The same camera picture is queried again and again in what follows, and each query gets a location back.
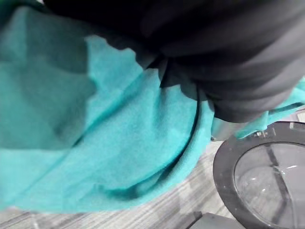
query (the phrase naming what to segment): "clear plastic lid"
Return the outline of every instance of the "clear plastic lid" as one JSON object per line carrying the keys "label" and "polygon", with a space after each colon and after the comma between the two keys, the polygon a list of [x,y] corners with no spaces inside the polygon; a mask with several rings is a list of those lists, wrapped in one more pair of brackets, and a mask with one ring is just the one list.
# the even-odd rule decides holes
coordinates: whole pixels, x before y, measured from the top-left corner
{"label": "clear plastic lid", "polygon": [[235,186],[247,208],[267,225],[305,228],[305,147],[257,146],[238,161]]}

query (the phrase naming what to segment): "black rim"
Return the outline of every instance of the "black rim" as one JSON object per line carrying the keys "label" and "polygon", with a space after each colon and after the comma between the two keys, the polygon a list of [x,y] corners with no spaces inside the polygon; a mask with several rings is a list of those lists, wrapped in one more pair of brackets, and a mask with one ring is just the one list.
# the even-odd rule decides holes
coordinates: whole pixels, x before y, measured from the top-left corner
{"label": "black rim", "polygon": [[[283,229],[276,225],[266,225],[257,218],[243,203],[235,186],[234,173],[239,159],[250,149],[270,143],[295,143],[305,146],[305,124],[300,122],[277,122],[267,129],[276,135],[259,138],[250,135],[243,139],[231,137],[218,149],[214,163],[213,176],[217,191],[226,207],[247,229]],[[271,160],[273,152],[268,152]]]}

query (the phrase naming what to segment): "black sleeve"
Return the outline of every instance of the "black sleeve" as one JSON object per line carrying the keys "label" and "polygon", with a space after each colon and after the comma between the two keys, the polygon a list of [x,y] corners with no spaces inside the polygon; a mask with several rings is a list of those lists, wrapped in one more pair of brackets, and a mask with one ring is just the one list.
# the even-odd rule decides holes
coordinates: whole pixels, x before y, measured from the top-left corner
{"label": "black sleeve", "polygon": [[303,0],[215,0],[160,27],[152,19],[144,21],[154,30],[143,24],[143,33],[225,121],[248,122],[275,108],[305,73]]}
{"label": "black sleeve", "polygon": [[275,108],[305,72],[305,0],[44,1],[160,50],[228,122]]}

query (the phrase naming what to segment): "teal towel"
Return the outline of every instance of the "teal towel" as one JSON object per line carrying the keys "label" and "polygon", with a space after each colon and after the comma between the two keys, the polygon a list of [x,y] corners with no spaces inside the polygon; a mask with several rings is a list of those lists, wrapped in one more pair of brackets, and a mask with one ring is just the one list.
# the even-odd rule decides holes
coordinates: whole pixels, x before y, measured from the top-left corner
{"label": "teal towel", "polygon": [[[0,1],[0,208],[123,209],[182,182],[210,141],[213,105],[188,79],[160,87],[157,58],[34,0]],[[240,134],[303,104],[301,82]]]}

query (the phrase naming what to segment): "black garment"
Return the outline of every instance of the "black garment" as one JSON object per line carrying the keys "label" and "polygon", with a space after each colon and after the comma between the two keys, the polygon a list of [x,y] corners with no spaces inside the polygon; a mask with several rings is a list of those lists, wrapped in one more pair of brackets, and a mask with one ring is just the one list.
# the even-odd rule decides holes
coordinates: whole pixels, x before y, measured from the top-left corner
{"label": "black garment", "polygon": [[275,108],[305,73],[304,0],[44,1],[57,14],[109,26],[158,49],[228,122],[248,122]]}

